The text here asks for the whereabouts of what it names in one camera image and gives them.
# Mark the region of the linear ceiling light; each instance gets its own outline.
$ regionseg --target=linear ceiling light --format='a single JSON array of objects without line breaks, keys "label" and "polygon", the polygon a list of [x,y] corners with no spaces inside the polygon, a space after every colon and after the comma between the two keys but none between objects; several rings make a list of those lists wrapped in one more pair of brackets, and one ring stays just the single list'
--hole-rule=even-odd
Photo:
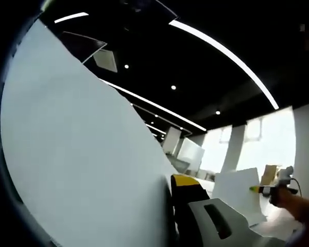
[{"label": "linear ceiling light", "polygon": [[205,42],[209,43],[210,45],[214,46],[216,49],[221,51],[224,55],[226,55],[228,58],[230,58],[235,64],[237,64],[255,83],[256,85],[261,89],[261,91],[264,93],[264,95],[268,98],[270,103],[272,104],[273,108],[275,110],[279,109],[279,106],[277,105],[275,99],[269,92],[269,90],[266,88],[266,86],[263,84],[263,82],[256,76],[256,74],[234,53],[232,53],[230,50],[228,50],[225,46],[218,43],[215,39],[212,39],[208,35],[204,34],[203,32],[190,27],[184,23],[178,22],[178,21],[171,21],[169,23],[170,25],[180,28],[188,33],[193,34],[194,36],[204,40]]},{"label": "linear ceiling light", "polygon": [[192,122],[192,121],[186,119],[185,117],[182,117],[182,116],[176,114],[175,112],[170,111],[169,109],[166,109],[166,108],[164,108],[164,107],[162,107],[162,106],[160,106],[160,105],[158,105],[158,104],[156,104],[156,103],[153,103],[153,102],[150,101],[150,100],[147,100],[147,99],[145,99],[145,98],[143,98],[143,97],[141,97],[141,96],[139,96],[139,95],[137,95],[137,94],[135,94],[135,93],[132,93],[132,92],[126,90],[126,89],[123,89],[123,88],[120,87],[120,86],[117,86],[117,85],[114,85],[114,84],[112,84],[112,83],[110,83],[110,82],[104,81],[103,79],[100,79],[100,80],[103,81],[103,82],[105,82],[107,85],[114,87],[115,89],[118,89],[118,90],[120,90],[120,91],[123,91],[124,93],[129,94],[129,95],[131,95],[131,96],[134,96],[135,98],[140,99],[140,100],[142,100],[142,101],[144,101],[144,102],[146,102],[146,103],[148,103],[148,104],[150,104],[150,105],[152,105],[152,106],[154,106],[154,107],[157,107],[157,108],[159,108],[160,110],[162,110],[162,111],[164,111],[164,112],[167,112],[167,113],[169,113],[169,114],[171,114],[171,115],[173,115],[173,116],[175,116],[175,117],[177,117],[177,118],[180,118],[181,120],[187,122],[187,123],[190,124],[190,125],[193,125],[193,126],[197,127],[198,129],[200,129],[200,130],[202,130],[202,131],[206,131],[206,130],[207,130],[207,129],[205,129],[204,127],[202,127],[202,126],[200,126],[200,125],[198,125],[198,124],[196,124],[196,123],[194,123],[194,122]]},{"label": "linear ceiling light", "polygon": [[167,134],[166,132],[164,132],[164,131],[162,131],[162,130],[159,130],[159,129],[157,129],[157,128],[151,126],[151,125],[148,125],[147,123],[146,123],[146,126],[149,127],[149,128],[151,128],[151,129],[153,129],[153,130],[157,130],[158,132],[160,132],[160,133],[162,133],[162,134],[164,134],[164,135]]},{"label": "linear ceiling light", "polygon": [[55,23],[59,23],[59,22],[63,22],[63,21],[69,20],[69,19],[73,19],[73,18],[81,17],[81,16],[86,16],[86,15],[88,15],[88,14],[85,13],[85,12],[77,13],[77,14],[72,14],[72,15],[68,15],[68,16],[66,16],[66,17],[57,19],[57,20],[54,21],[54,22],[55,22]]}]

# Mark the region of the white curved panel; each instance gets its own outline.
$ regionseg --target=white curved panel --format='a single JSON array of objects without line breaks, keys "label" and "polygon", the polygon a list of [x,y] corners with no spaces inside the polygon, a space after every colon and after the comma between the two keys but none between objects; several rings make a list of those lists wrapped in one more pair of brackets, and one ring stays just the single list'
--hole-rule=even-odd
[{"label": "white curved panel", "polygon": [[37,21],[12,60],[4,154],[26,207],[63,246],[163,246],[176,172],[130,103]]}]

